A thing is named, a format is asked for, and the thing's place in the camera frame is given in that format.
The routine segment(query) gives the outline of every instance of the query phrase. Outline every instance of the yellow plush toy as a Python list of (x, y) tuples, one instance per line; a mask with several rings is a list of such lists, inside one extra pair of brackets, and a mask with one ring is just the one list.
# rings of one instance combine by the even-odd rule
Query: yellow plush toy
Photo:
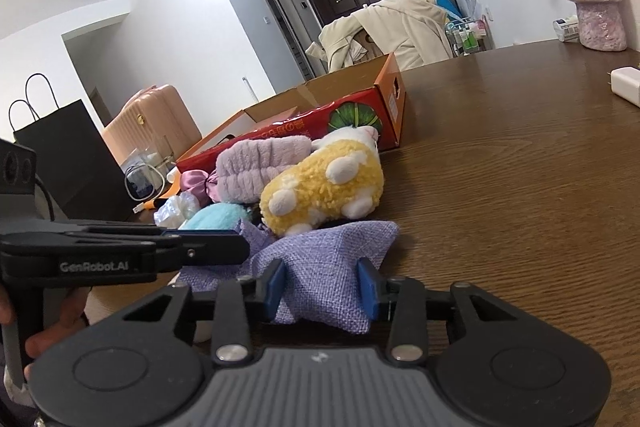
[(263, 190), (265, 224), (278, 235), (316, 229), (329, 219), (361, 219), (378, 206), (385, 179), (371, 126), (342, 127), (312, 144), (314, 152)]

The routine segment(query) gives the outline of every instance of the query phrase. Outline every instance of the watermelon print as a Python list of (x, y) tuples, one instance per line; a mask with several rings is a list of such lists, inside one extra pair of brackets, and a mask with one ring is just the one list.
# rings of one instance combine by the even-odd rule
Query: watermelon print
[(378, 135), (382, 135), (382, 122), (372, 107), (365, 103), (345, 102), (331, 111), (328, 132), (340, 129), (340, 127), (362, 127), (364, 125), (375, 127)]

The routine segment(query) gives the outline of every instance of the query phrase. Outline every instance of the purple fabric bag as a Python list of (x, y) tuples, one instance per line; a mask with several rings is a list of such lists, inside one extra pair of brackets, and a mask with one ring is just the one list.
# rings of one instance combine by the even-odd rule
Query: purple fabric bag
[(287, 265), (287, 284), (277, 324), (300, 319), (323, 322), (350, 333), (369, 331), (360, 305), (355, 264), (368, 257), (380, 267), (399, 227), (391, 221), (357, 221), (331, 229), (313, 230), (275, 240), (265, 229), (241, 221), (236, 231), (250, 244), (250, 257), (241, 266), (185, 267), (178, 281), (194, 291), (210, 291), (218, 281), (260, 275), (273, 259)]

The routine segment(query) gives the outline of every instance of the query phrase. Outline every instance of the black strap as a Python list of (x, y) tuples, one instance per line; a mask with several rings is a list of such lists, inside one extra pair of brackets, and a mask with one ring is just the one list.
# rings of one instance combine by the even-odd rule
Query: black strap
[(53, 102), (56, 104), (56, 107), (58, 109), (60, 109), (60, 104), (58, 103), (58, 100), (56, 99), (56, 94), (53, 92), (53, 87), (51, 87), (51, 82), (49, 82), (49, 79), (44, 76), (44, 74), (42, 73), (33, 73), (29, 78), (27, 78), (27, 81), (24, 83), (24, 98), (27, 101), (27, 104), (29, 105), (29, 108), (31, 109), (31, 111), (33, 113), (35, 113), (35, 111), (33, 110), (33, 106), (31, 105), (31, 102), (29, 101), (29, 93), (27, 93), (27, 87), (29, 87), (29, 81), (34, 77), (34, 76), (41, 76), (42, 78), (45, 79), (47, 86), (49, 86), (49, 90), (51, 91), (51, 96), (53, 97)]
[(27, 107), (31, 111), (31, 116), (33, 117), (33, 121), (36, 121), (36, 120), (40, 119), (40, 115), (38, 115), (36, 113), (35, 109), (33, 107), (31, 107), (31, 104), (29, 102), (27, 102), (26, 100), (23, 100), (21, 98), (18, 98), (18, 100), (14, 100), (11, 103), (11, 105), (9, 106), (9, 110), (7, 111), (7, 116), (9, 117), (9, 125), (11, 126), (11, 129), (13, 129), (14, 132), (15, 132), (15, 127), (14, 127), (14, 123), (11, 121), (11, 110), (14, 107), (14, 105), (17, 104), (18, 102), (22, 102), (22, 103), (27, 104)]

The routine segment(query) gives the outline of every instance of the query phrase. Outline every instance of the finger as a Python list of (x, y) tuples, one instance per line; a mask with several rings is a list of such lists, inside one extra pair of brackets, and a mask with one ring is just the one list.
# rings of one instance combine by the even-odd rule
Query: finger
[(61, 323), (56, 323), (52, 327), (47, 328), (40, 333), (36, 333), (29, 337), (24, 343), (24, 349), (32, 359), (37, 359), (53, 344), (63, 341), (72, 334), (82, 330), (86, 324), (84, 320), (76, 320), (70, 327), (65, 327)]
[(75, 288), (60, 305), (60, 323), (70, 328), (82, 316), (91, 288)]
[(4, 286), (0, 285), (0, 324), (6, 326), (14, 321), (14, 307), (11, 306), (9, 295)]

